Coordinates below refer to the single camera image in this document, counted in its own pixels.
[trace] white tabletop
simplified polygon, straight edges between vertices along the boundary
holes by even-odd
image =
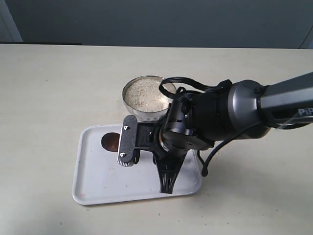
[[[130,79],[266,85],[312,70],[313,50],[0,45],[0,234],[312,234],[312,126],[232,142],[191,196],[71,197],[80,133],[122,122]]]

